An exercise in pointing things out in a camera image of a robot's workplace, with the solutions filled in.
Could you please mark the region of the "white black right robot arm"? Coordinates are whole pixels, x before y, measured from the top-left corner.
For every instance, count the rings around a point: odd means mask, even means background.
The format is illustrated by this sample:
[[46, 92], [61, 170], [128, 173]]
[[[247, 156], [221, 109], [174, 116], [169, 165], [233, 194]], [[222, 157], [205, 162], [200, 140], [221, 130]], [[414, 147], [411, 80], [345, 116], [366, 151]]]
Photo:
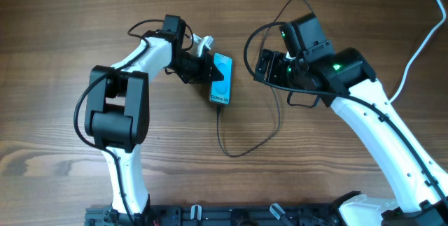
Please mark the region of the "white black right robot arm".
[[425, 151], [354, 48], [335, 52], [310, 13], [278, 24], [286, 52], [263, 50], [253, 77], [312, 94], [352, 128], [385, 175], [393, 199], [352, 192], [336, 211], [345, 225], [446, 225], [447, 173]]

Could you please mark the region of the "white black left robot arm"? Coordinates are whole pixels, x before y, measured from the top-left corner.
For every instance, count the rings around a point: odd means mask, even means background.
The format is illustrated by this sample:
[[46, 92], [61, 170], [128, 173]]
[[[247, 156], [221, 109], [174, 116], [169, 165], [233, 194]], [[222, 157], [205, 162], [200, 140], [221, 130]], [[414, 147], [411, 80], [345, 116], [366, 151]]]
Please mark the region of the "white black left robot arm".
[[232, 59], [209, 54], [211, 36], [201, 38], [179, 16], [166, 15], [162, 27], [140, 35], [139, 46], [112, 66], [95, 66], [76, 108], [86, 105], [85, 133], [90, 147], [100, 150], [108, 164], [113, 188], [109, 214], [112, 225], [156, 225], [141, 165], [141, 144], [150, 122], [149, 84], [161, 71], [176, 74], [185, 84], [210, 84], [209, 99], [219, 106], [230, 102]]

